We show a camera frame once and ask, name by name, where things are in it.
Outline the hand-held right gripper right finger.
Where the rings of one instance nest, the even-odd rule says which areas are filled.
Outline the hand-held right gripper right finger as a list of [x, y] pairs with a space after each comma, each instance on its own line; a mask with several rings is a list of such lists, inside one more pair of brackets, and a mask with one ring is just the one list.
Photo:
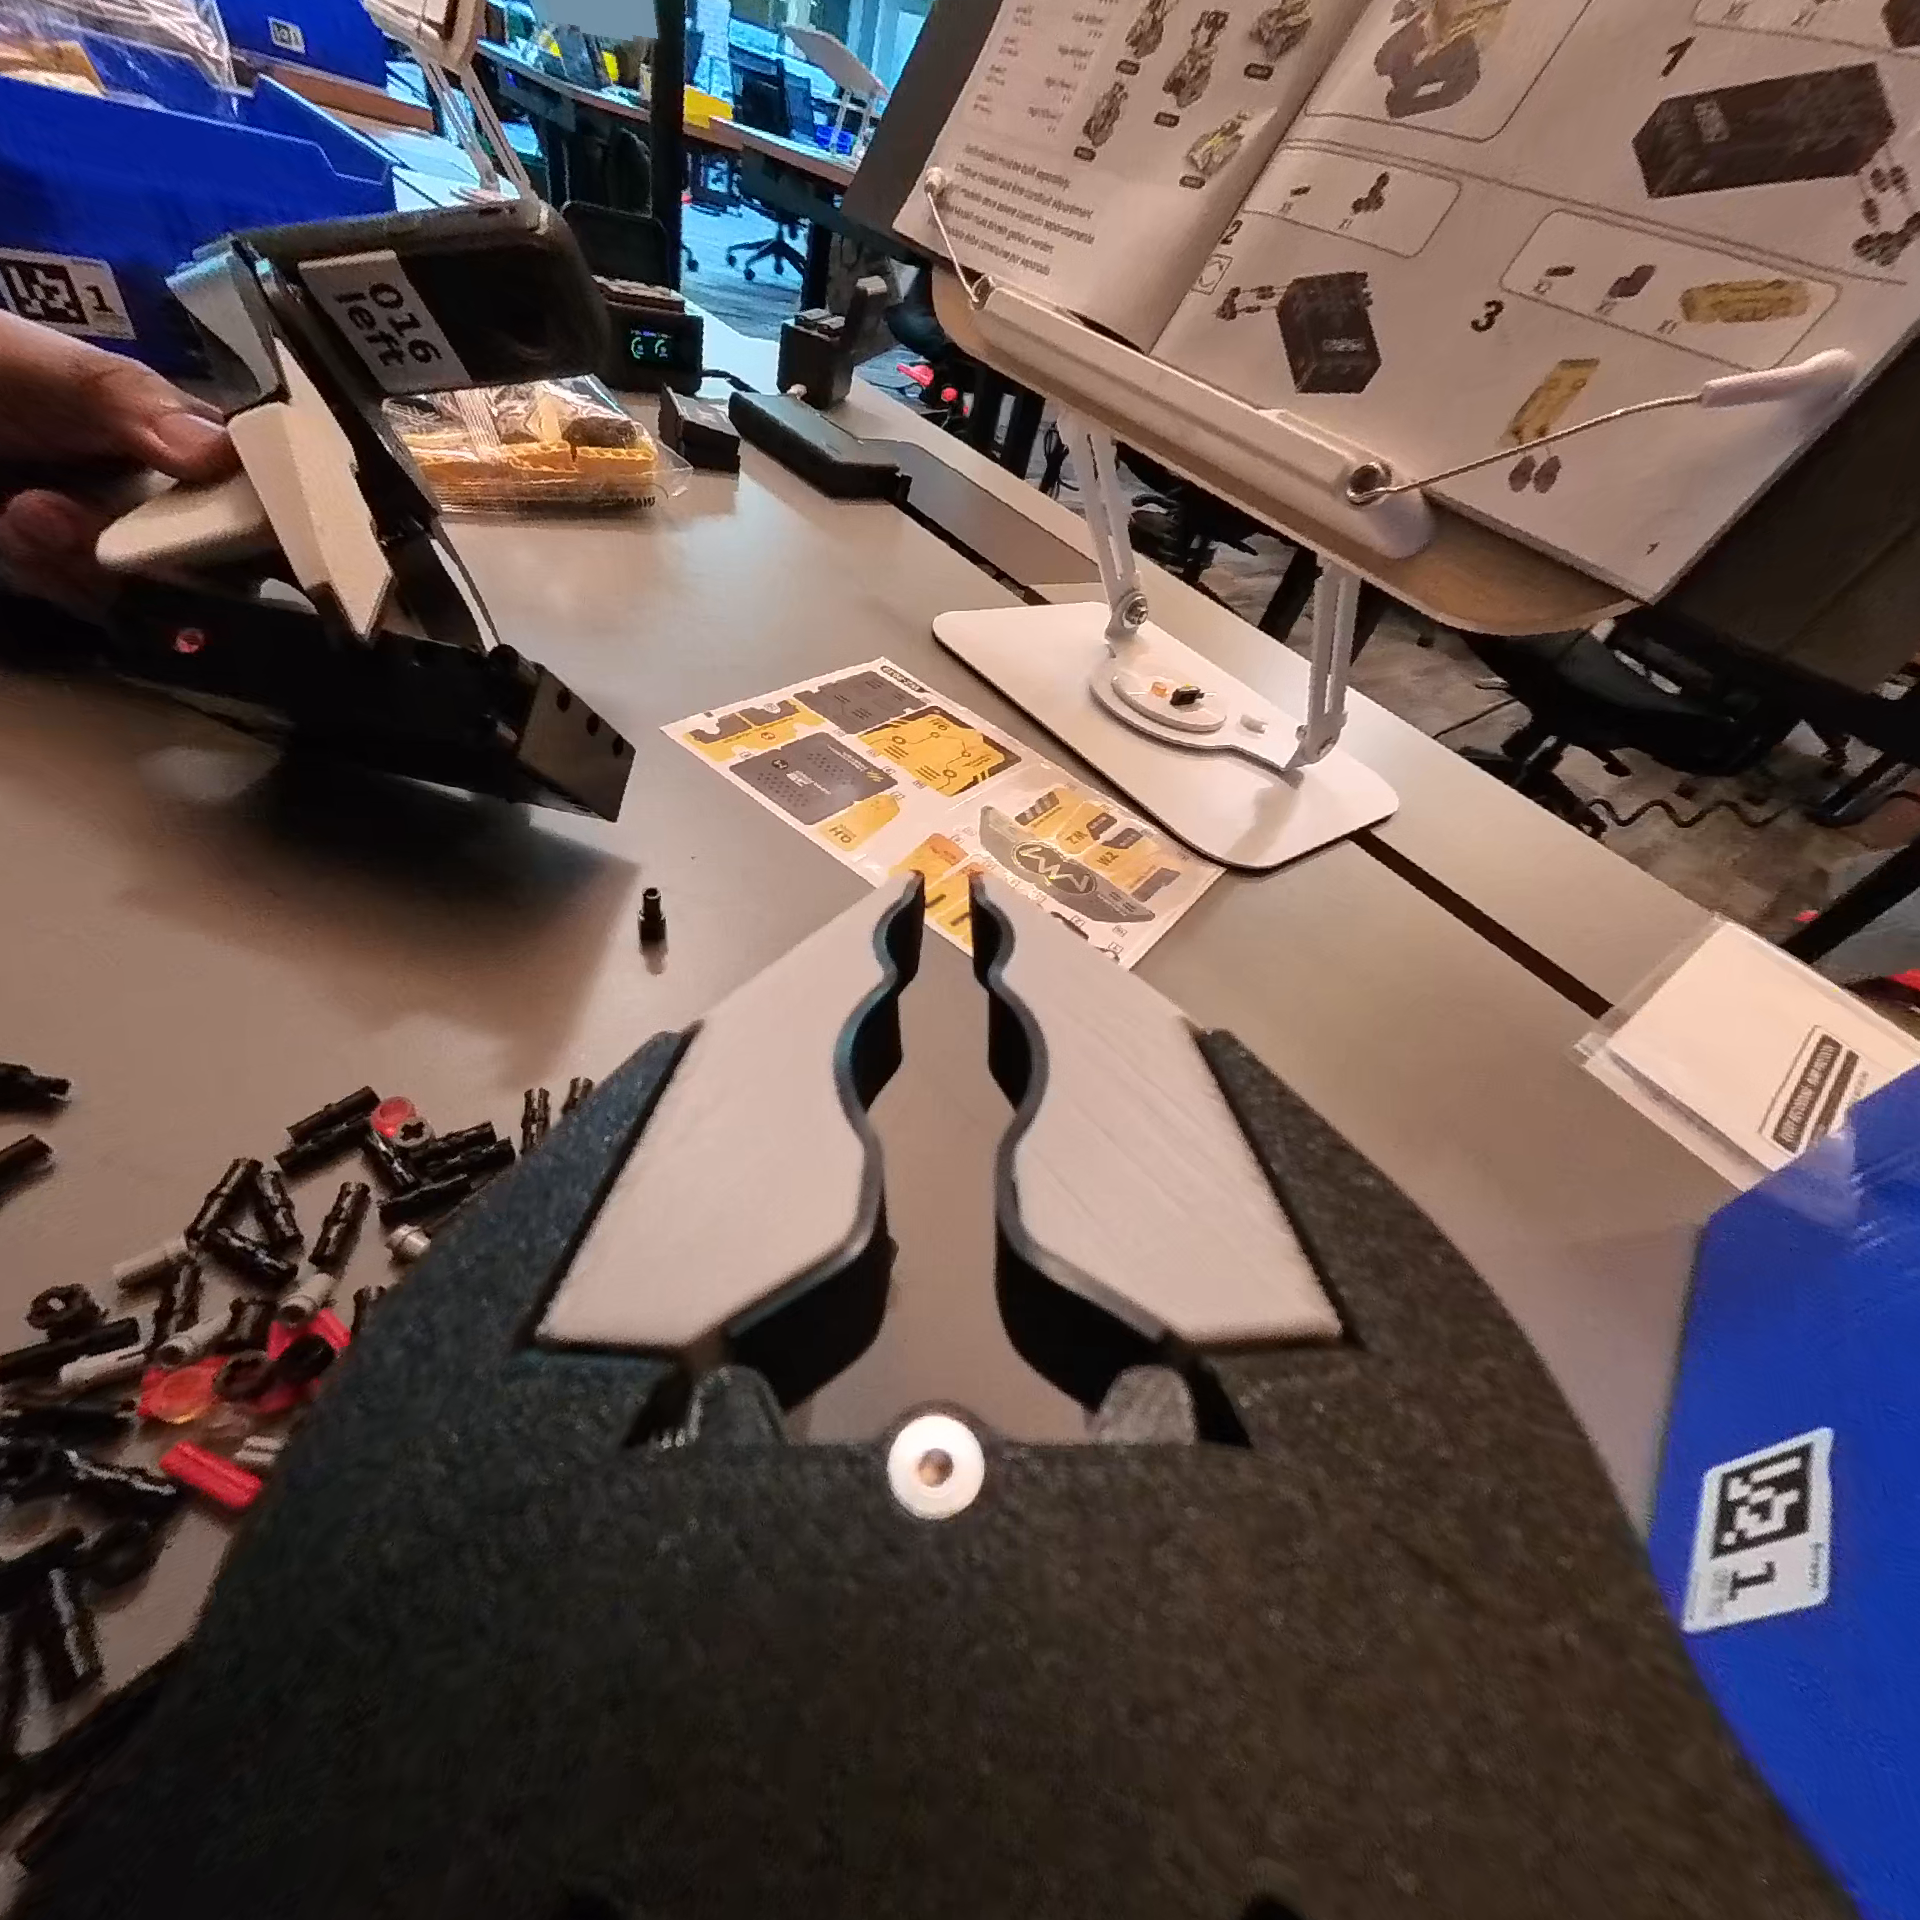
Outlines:
[[1198, 1401], [1217, 1359], [1329, 1350], [1341, 1318], [1185, 1012], [1007, 885], [968, 885], [990, 1069], [997, 1303], [1095, 1411], [1133, 1369]]

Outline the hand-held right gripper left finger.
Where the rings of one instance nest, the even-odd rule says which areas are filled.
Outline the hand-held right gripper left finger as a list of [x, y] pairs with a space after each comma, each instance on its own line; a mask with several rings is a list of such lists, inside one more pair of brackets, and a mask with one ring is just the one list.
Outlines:
[[903, 1062], [921, 878], [871, 891], [683, 1044], [534, 1341], [686, 1377], [751, 1366], [798, 1409], [876, 1341], [891, 1284], [872, 1101]]

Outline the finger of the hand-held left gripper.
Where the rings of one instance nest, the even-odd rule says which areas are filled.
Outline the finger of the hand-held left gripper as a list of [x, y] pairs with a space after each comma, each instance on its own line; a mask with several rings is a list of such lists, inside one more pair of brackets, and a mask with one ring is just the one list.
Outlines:
[[278, 398], [231, 417], [231, 444], [304, 597], [328, 604], [369, 642], [393, 593], [393, 564], [359, 487], [353, 453], [313, 378], [272, 346]]
[[239, 414], [285, 399], [285, 374], [269, 299], [237, 241], [201, 246], [167, 278], [169, 298], [198, 337], [215, 398]]

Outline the black perforated building block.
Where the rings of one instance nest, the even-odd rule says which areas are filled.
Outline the black perforated building block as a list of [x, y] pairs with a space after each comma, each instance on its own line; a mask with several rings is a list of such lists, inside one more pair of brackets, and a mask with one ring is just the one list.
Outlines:
[[607, 823], [633, 775], [630, 740], [509, 644], [332, 641], [313, 615], [264, 607], [221, 644], [211, 695], [313, 754]]

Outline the person's left hand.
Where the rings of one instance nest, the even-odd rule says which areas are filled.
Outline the person's left hand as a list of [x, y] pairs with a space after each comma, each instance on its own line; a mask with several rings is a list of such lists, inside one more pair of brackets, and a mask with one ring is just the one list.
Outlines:
[[107, 484], [125, 474], [221, 484], [236, 468], [225, 422], [204, 399], [121, 355], [1, 316], [4, 588], [71, 610], [101, 606], [111, 589], [95, 562]]

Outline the clear bag of yellow parts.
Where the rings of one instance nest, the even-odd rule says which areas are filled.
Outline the clear bag of yellow parts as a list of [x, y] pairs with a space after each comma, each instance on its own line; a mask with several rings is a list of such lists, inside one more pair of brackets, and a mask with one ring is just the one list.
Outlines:
[[691, 479], [592, 374], [393, 398], [382, 414], [444, 513], [648, 509]]

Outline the blue storage bin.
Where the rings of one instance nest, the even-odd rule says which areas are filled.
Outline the blue storage bin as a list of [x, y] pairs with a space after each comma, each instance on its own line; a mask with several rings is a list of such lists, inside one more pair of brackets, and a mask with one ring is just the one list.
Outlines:
[[1862, 1916], [1918, 1916], [1918, 1074], [1701, 1234], [1647, 1557]]
[[1, 307], [169, 378], [208, 371], [169, 276], [231, 234], [395, 210], [395, 165], [363, 135], [262, 81], [233, 111], [1, 82]]
[[389, 84], [389, 38], [361, 3], [215, 3], [231, 52], [363, 89]]

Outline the black power station with display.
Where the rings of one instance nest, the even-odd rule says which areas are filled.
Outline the black power station with display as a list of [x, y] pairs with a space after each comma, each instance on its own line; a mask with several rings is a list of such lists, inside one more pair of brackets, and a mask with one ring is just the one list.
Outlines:
[[592, 276], [607, 313], [601, 381], [616, 393], [697, 393], [703, 383], [703, 317], [683, 294], [636, 278]]

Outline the black office chair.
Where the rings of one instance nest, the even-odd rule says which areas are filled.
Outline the black office chair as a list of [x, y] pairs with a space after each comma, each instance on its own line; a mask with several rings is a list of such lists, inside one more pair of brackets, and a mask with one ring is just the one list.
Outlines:
[[767, 278], [789, 271], [795, 282], [807, 278], [809, 243], [807, 225], [785, 205], [785, 191], [780, 171], [766, 156], [742, 151], [736, 162], [736, 199], [742, 209], [758, 212], [767, 221], [767, 234], [755, 243], [732, 245], [727, 250], [727, 266], [745, 282]]
[[1569, 753], [1615, 775], [1633, 753], [1679, 777], [1732, 779], [1808, 727], [1830, 748], [1862, 743], [1916, 765], [1916, 686], [1897, 698], [1849, 687], [1684, 615], [1644, 607], [1621, 615], [1604, 636], [1465, 631], [1460, 641], [1525, 711], [1501, 748], [1460, 750], [1460, 759], [1591, 837], [1624, 825], [1624, 815], [1574, 793], [1560, 777]]

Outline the black adapter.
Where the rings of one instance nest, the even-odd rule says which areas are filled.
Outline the black adapter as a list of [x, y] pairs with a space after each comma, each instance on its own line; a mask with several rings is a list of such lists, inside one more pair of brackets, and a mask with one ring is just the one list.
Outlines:
[[811, 307], [785, 321], [776, 337], [774, 390], [816, 411], [841, 404], [854, 365], [872, 351], [868, 333], [881, 325], [889, 294], [889, 278], [865, 274], [852, 284], [845, 311]]

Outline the black power strip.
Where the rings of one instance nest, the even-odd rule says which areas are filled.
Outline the black power strip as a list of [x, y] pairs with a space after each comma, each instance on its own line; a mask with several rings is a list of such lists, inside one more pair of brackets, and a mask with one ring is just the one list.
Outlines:
[[851, 435], [795, 393], [733, 390], [733, 433], [809, 490], [841, 500], [903, 502], [910, 482], [899, 459]]

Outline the yellow grey sticker sheet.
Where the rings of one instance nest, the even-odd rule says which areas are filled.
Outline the yellow grey sticker sheet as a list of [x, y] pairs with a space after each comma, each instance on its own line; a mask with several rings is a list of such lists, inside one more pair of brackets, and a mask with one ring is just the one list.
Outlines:
[[971, 951], [995, 881], [1132, 970], [1221, 878], [1103, 787], [889, 659], [663, 727], [868, 885], [917, 875], [927, 930]]

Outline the pile of black red pins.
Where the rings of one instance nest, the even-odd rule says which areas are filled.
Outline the pile of black red pins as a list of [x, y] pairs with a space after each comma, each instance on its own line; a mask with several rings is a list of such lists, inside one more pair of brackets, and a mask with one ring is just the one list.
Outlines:
[[297, 1418], [390, 1284], [350, 1284], [363, 1237], [395, 1274], [536, 1153], [561, 1100], [524, 1090], [513, 1135], [436, 1129], [404, 1095], [353, 1087], [237, 1156], [184, 1225], [61, 1282], [4, 1348], [4, 1821], [68, 1791], [150, 1702], [161, 1663], [104, 1686], [102, 1603], [141, 1588], [183, 1513], [237, 1519], [268, 1490]]

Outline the white book stand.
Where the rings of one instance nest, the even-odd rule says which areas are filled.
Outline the white book stand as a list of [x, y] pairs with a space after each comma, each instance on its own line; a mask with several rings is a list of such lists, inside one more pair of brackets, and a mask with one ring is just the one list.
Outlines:
[[[1577, 631], [1600, 617], [1670, 602], [1735, 634], [1748, 606], [1787, 607], [1795, 594], [1837, 588], [1845, 547], [1888, 538], [1899, 513], [1895, 500], [1909, 490], [1901, 477], [1857, 477], [1839, 487], [1837, 507], [1819, 509], [1809, 476], [1814, 461], [1832, 457], [1845, 430], [1872, 427], [1886, 437], [1899, 422], [1891, 402], [1864, 399], [1864, 393], [1916, 348], [1916, 338], [1661, 597], [1636, 602], [1448, 509], [1440, 509], [1422, 550], [1383, 557], [1345, 526], [1300, 513], [1268, 487], [1221, 476], [1214, 461], [1165, 459], [1161, 438], [1139, 441], [1117, 433], [1110, 417], [1077, 398], [1053, 398], [1020, 364], [981, 343], [957, 292], [957, 269], [943, 263], [942, 251], [900, 237], [891, 219], [896, 195], [889, 167], [868, 162], [868, 154], [856, 165], [851, 205], [859, 221], [926, 257], [939, 317], [957, 343], [1053, 399], [1070, 451], [1092, 459], [1083, 490], [1105, 604], [945, 612], [935, 621], [935, 641], [1192, 853], [1241, 873], [1275, 871], [1383, 823], [1396, 806], [1390, 787], [1361, 772], [1356, 757], [1337, 745], [1361, 585], [1375, 585], [1459, 634]], [[1117, 444], [1230, 500], [1318, 559], [1300, 711], [1275, 703], [1151, 621], [1112, 482]]]

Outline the open instruction booklet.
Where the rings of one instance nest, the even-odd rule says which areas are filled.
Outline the open instruction booklet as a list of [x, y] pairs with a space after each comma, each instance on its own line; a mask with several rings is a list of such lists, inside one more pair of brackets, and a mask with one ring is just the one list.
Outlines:
[[935, 4], [868, 162], [1053, 398], [1651, 602], [1916, 338], [1916, 130], [1916, 4]]

